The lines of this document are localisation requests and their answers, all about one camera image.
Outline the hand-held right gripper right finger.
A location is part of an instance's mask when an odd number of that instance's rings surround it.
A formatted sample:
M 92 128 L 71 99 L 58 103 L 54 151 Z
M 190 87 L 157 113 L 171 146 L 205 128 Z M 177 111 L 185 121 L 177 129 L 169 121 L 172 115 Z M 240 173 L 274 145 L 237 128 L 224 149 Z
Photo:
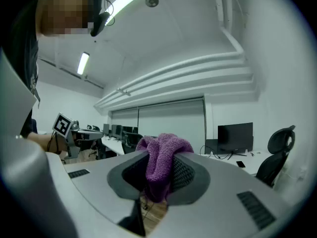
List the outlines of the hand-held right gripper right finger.
M 169 195 L 149 238 L 272 238 L 290 220 L 293 208 L 241 168 L 193 153 L 175 157 L 195 176 Z

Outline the black mesh office chair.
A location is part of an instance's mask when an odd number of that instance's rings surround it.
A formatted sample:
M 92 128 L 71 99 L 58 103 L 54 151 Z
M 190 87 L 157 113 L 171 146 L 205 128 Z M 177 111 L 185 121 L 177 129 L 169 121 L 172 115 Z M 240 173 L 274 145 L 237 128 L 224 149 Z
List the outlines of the black mesh office chair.
M 269 139 L 267 149 L 271 154 L 260 165 L 256 178 L 268 185 L 274 186 L 274 180 L 283 168 L 289 152 L 295 143 L 295 125 L 276 131 Z

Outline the person's left forearm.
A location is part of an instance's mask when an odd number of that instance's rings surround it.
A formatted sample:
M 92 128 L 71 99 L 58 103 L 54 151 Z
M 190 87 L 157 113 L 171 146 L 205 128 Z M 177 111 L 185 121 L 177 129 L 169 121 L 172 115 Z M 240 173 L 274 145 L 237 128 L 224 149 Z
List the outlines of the person's left forearm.
M 53 136 L 52 134 L 41 135 L 31 132 L 27 139 L 39 144 L 45 152 L 58 153 L 67 151 L 65 139 L 58 134 Z

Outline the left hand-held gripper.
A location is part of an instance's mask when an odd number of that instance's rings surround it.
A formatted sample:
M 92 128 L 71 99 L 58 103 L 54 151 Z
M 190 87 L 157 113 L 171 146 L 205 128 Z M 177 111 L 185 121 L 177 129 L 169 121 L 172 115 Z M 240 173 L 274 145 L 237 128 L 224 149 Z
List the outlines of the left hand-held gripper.
M 101 131 L 79 129 L 79 122 L 72 120 L 62 113 L 58 113 L 53 124 L 53 131 L 59 134 L 66 141 L 67 153 L 66 159 L 74 159 L 78 157 L 80 147 L 76 146 L 73 133 L 77 133 L 77 140 L 98 140 L 103 137 Z

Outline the black t-shirt with emblem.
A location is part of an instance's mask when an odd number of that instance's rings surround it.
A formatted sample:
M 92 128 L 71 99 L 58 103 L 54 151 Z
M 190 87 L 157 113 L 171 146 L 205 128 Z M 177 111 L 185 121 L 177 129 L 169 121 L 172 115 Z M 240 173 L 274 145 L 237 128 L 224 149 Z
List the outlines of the black t-shirt with emblem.
M 13 20 L 3 44 L 4 52 L 28 90 L 38 99 L 38 39 L 36 8 L 38 0 L 30 0 Z

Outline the short ceiling light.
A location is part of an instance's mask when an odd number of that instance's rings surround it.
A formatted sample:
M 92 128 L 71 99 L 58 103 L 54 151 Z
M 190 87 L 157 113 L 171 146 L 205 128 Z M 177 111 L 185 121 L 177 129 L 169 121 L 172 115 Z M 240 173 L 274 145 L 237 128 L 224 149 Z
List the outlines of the short ceiling light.
M 86 67 L 86 64 L 88 62 L 88 59 L 90 57 L 90 54 L 87 53 L 87 52 L 83 52 L 82 55 L 81 55 L 81 58 L 80 58 L 80 61 L 79 61 L 79 64 L 78 64 L 78 68 L 77 68 L 77 73 L 79 75 L 82 75 L 84 70 L 85 70 L 85 67 Z

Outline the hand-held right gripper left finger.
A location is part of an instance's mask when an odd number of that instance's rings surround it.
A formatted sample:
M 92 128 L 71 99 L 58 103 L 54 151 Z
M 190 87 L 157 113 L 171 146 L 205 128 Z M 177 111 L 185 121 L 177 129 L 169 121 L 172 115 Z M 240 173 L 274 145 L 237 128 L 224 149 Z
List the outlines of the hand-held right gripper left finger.
M 81 195 L 108 220 L 120 223 L 125 218 L 142 220 L 140 193 L 134 186 L 145 177 L 149 159 L 146 150 L 92 162 L 65 165 L 67 173 L 87 170 L 72 178 Z

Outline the white ceiling pipes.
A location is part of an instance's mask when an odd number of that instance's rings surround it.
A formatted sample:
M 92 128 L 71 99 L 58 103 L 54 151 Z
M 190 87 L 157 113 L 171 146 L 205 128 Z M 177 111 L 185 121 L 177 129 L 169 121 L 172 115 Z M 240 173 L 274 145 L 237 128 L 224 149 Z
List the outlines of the white ceiling pipes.
M 215 103 L 258 98 L 240 44 L 247 15 L 239 0 L 134 0 L 104 34 L 101 113 L 191 98 Z

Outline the black flat device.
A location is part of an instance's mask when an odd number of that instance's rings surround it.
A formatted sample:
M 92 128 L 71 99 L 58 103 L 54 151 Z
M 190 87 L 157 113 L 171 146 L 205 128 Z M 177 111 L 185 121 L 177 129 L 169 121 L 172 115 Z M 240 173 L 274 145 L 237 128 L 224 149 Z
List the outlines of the black flat device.
M 217 139 L 206 139 L 206 141 L 205 141 L 205 154 L 207 154 L 207 155 L 217 154 L 217 145 L 218 145 Z

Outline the black monitor with stand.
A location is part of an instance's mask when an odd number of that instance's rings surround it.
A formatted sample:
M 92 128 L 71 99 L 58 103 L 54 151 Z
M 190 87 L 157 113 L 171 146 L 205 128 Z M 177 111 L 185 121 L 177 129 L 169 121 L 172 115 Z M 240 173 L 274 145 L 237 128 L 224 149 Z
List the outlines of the black monitor with stand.
M 253 123 L 219 125 L 217 128 L 217 154 L 243 156 L 253 150 Z

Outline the purple cloth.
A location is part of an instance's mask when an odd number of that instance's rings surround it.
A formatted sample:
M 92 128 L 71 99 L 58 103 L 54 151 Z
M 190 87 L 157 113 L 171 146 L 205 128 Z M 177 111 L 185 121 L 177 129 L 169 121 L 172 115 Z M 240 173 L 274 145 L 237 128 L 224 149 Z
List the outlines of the purple cloth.
M 194 150 L 188 140 L 172 133 L 161 133 L 156 138 L 144 136 L 138 142 L 136 150 L 147 150 L 149 154 L 145 195 L 150 201 L 161 203 L 169 191 L 174 154 L 193 153 Z

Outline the grey window blinds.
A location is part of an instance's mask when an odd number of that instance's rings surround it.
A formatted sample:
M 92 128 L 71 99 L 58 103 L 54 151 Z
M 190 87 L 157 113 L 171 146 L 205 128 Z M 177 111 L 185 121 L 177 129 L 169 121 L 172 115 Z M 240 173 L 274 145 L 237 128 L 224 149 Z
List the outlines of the grey window blinds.
M 202 97 L 112 111 L 111 124 L 137 127 L 142 136 L 173 133 L 190 142 L 195 152 L 205 144 L 205 109 Z

